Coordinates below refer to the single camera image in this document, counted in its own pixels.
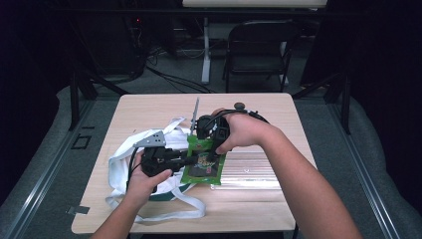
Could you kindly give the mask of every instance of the metal rail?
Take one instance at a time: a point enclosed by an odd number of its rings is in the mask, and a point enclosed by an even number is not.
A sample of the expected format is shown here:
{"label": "metal rail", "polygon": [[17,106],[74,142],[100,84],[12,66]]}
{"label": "metal rail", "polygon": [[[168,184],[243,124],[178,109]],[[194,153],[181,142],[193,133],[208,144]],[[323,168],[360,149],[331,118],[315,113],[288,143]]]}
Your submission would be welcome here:
{"label": "metal rail", "polygon": [[39,206],[43,202],[44,197],[46,196],[50,186],[53,184],[57,173],[59,172],[64,160],[66,159],[69,146],[78,137],[77,132],[81,129],[82,124],[87,118],[88,113],[93,108],[94,103],[95,102],[93,101],[87,101],[84,104],[81,110],[80,122],[76,125],[76,128],[73,131],[68,131],[66,134],[55,157],[43,172],[41,177],[38,179],[36,185],[22,206],[22,209],[19,211],[15,220],[11,224],[5,238],[23,238],[25,230],[37,212]]}
{"label": "metal rail", "polygon": [[379,195],[372,178],[366,169],[365,163],[363,162],[362,158],[360,157],[359,151],[354,144],[354,141],[350,134],[347,134],[343,127],[341,126],[341,122],[339,120],[338,108],[334,104],[328,104],[328,110],[331,116],[334,118],[334,122],[340,131],[350,153],[352,156],[352,164],[357,174],[357,178],[359,179],[363,191],[368,198],[369,204],[372,207],[372,210],[375,214],[376,219],[378,220],[379,226],[381,227],[382,232],[384,233],[385,238],[390,239],[399,239],[400,236],[392,222],[390,215],[384,205],[384,202]]}

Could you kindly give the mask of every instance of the white strap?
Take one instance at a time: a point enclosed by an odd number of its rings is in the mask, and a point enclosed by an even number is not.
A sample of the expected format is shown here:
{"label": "white strap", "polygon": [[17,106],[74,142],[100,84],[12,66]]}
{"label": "white strap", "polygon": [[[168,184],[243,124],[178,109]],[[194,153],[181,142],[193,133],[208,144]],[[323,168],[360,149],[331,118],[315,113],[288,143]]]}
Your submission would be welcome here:
{"label": "white strap", "polygon": [[194,197],[186,196],[180,191],[178,187],[174,188],[171,192],[174,194],[175,197],[195,207],[197,210],[176,211],[176,212],[170,212],[170,213],[155,215],[155,216],[146,217],[146,218],[142,218],[139,215],[136,215],[134,222],[139,223],[142,221],[162,221],[162,220],[168,220],[168,219],[174,219],[174,218],[178,218],[178,219],[199,218],[205,215],[205,204],[203,202],[201,202],[200,200]]}
{"label": "white strap", "polygon": [[[166,140],[166,147],[171,147],[173,149],[182,149],[187,148],[186,136],[188,133],[188,128],[178,127],[184,118],[174,119],[165,129],[163,133]],[[108,160],[108,182],[111,187],[114,188],[114,191],[105,199],[105,202],[115,210],[119,202],[117,199],[122,199],[125,194],[125,184],[127,181],[127,171],[128,171],[128,162],[127,159],[130,157],[133,152],[133,144],[140,141],[141,139],[159,131],[160,129],[150,129],[136,135],[130,136],[115,152],[115,154]],[[205,215],[205,204],[200,200],[184,195],[179,188],[179,181],[175,183],[174,181],[169,181],[171,185],[174,184],[174,188],[171,190],[173,195],[180,199],[181,201],[186,202],[187,204],[192,205],[197,210],[194,211],[176,211],[161,215],[155,215],[149,218],[142,218],[136,216],[135,222],[139,223],[142,221],[161,221],[172,218],[199,218]]]}
{"label": "white strap", "polygon": [[[186,202],[187,204],[193,206],[196,208],[194,211],[176,211],[176,212],[170,212],[165,214],[159,214],[152,217],[141,217],[139,215],[136,215],[134,222],[140,223],[142,221],[162,221],[162,220],[168,220],[168,219],[188,219],[188,218],[200,218],[205,215],[206,206],[205,204],[191,196],[187,196],[183,194],[178,187],[174,188],[172,191],[173,195],[178,198],[181,201]],[[108,196],[105,201],[106,203],[115,210],[119,203],[116,200],[117,198],[123,198],[123,195],[119,193],[117,190],[114,190],[110,196]]]}

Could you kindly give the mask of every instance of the black knob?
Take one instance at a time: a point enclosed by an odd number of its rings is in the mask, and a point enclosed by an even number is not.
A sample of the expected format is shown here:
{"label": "black knob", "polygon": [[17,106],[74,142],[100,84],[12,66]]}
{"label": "black knob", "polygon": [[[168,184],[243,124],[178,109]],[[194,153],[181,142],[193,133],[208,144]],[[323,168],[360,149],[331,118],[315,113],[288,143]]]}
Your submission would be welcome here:
{"label": "black knob", "polygon": [[235,103],[235,109],[236,110],[244,110],[245,109],[245,104],[243,104],[243,103]]}

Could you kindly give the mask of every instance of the person's left hand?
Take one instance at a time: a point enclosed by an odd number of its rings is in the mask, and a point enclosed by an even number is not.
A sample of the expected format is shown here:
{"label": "person's left hand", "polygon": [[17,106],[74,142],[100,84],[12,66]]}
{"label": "person's left hand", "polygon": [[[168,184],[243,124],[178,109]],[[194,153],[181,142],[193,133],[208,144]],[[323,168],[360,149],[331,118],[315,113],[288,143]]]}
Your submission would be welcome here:
{"label": "person's left hand", "polygon": [[[142,154],[143,151],[136,154],[133,166],[140,164]],[[153,188],[170,177],[171,173],[171,169],[167,169],[153,177],[148,177],[142,172],[141,165],[138,166],[131,175],[123,202],[129,202],[140,209],[148,201]]]}

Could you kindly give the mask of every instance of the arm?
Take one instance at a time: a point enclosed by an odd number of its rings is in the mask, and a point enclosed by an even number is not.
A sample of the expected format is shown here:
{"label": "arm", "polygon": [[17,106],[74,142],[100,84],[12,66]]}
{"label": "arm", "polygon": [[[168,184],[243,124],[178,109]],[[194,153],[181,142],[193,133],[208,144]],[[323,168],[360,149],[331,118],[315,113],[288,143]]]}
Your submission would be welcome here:
{"label": "arm", "polygon": [[[134,165],[140,164],[140,153],[136,155]],[[111,213],[92,238],[126,238],[133,224],[136,213],[146,204],[154,186],[165,181],[171,170],[148,177],[137,167],[130,179],[129,187],[120,205]]]}
{"label": "arm", "polygon": [[240,114],[227,115],[226,120],[231,134],[217,153],[235,146],[259,145],[307,238],[361,238],[334,189],[279,128]]}

